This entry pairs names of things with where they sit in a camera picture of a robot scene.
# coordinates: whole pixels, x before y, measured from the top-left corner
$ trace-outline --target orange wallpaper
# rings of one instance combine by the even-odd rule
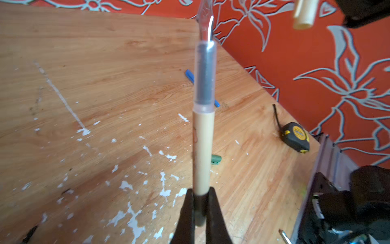
[[[179,18],[193,18],[199,5],[199,0],[0,2]],[[334,0],[322,0],[314,27],[296,31],[293,8],[289,0],[214,0],[216,39],[313,135],[330,134],[359,165],[390,168],[390,17],[346,29]]]

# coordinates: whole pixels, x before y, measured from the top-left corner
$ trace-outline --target wooden tabletop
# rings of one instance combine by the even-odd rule
[[[35,225],[30,243],[169,241],[192,185],[197,38],[195,20],[0,4],[1,243]],[[216,77],[211,184],[227,229],[282,243],[319,145],[285,145],[274,99],[221,47]]]

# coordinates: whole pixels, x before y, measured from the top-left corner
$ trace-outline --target tape measure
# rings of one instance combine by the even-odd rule
[[[273,104],[273,110],[275,112],[276,122],[278,123],[280,138],[282,141],[300,153],[308,152],[310,150],[309,136],[303,127],[295,122],[290,122],[281,127],[275,104]]]

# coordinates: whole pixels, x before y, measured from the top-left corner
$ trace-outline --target wire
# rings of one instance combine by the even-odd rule
[[[278,123],[279,130],[282,130],[282,127],[280,126],[279,119],[278,119],[278,113],[276,112],[276,106],[275,104],[272,104],[272,106],[273,106],[273,111],[275,112],[275,118],[276,118],[276,122]]]

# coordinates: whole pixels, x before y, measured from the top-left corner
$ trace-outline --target beige cylinder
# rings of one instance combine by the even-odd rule
[[[211,154],[213,151],[214,112],[193,112],[193,192],[195,224],[202,226],[206,219],[206,200],[210,188]]]

